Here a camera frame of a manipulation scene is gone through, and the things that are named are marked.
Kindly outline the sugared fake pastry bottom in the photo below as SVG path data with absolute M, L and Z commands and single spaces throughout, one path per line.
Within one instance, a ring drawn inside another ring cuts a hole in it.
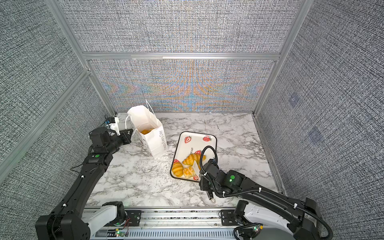
M 183 169 L 183 175 L 185 178 L 193 178 L 196 175 L 196 172 L 194 170 L 193 166 L 189 166 L 187 168 Z

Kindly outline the white printed paper bag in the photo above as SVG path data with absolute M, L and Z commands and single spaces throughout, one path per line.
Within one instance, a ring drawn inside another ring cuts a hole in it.
M 168 151 L 168 144 L 162 122 L 157 118 L 150 103 L 146 100 L 146 106 L 132 107 L 127 112 L 127 121 L 133 125 L 134 134 L 138 134 L 139 140 L 154 159 L 161 157 Z

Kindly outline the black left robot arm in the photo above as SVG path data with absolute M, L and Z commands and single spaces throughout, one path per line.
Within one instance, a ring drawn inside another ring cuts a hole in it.
M 90 217 L 83 217 L 86 203 L 107 171 L 114 153 L 131 143 L 133 129 L 116 132 L 99 127 L 90 132 L 92 145 L 80 165 L 70 190 L 50 214 L 40 216 L 35 228 L 40 240 L 89 240 L 107 224 L 122 224 L 127 214 L 122 202 L 108 202 Z

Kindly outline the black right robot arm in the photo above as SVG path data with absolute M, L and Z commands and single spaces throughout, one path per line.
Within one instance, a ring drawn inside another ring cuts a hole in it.
M 200 188 L 210 198 L 238 197 L 233 213 L 239 224 L 236 239 L 253 238 L 262 226 L 271 226 L 293 236 L 295 240 L 330 240 L 333 232 L 321 216 L 318 204 L 286 197 L 252 181 L 245 175 L 220 170 L 214 159 L 200 164 Z

